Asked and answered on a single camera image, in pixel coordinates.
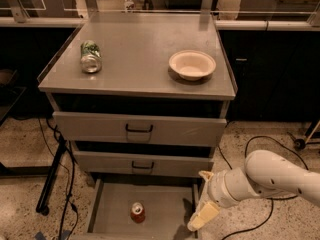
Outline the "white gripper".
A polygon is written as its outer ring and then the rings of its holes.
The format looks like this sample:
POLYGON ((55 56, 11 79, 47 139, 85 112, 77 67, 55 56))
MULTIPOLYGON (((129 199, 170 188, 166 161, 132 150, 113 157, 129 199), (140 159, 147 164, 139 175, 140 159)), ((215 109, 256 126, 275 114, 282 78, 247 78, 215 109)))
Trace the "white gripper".
POLYGON ((215 203, 212 201, 199 203, 187 224, 190 231, 197 231, 214 219, 219 214, 220 207, 235 206, 249 197, 247 178, 242 168, 223 170, 215 175, 211 171, 202 170, 199 175, 205 181, 210 180, 208 194, 215 203))

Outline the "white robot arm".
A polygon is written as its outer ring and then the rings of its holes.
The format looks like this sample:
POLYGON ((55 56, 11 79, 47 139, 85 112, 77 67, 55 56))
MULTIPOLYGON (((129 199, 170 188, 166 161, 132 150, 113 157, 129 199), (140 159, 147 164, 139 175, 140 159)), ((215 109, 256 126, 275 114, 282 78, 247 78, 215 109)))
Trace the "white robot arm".
POLYGON ((251 152, 242 167, 218 173, 200 171, 199 175, 205 184, 187 224, 190 231, 201 229, 219 214, 221 208, 236 206, 246 199, 292 193, 320 206, 320 174, 268 150, 251 152))

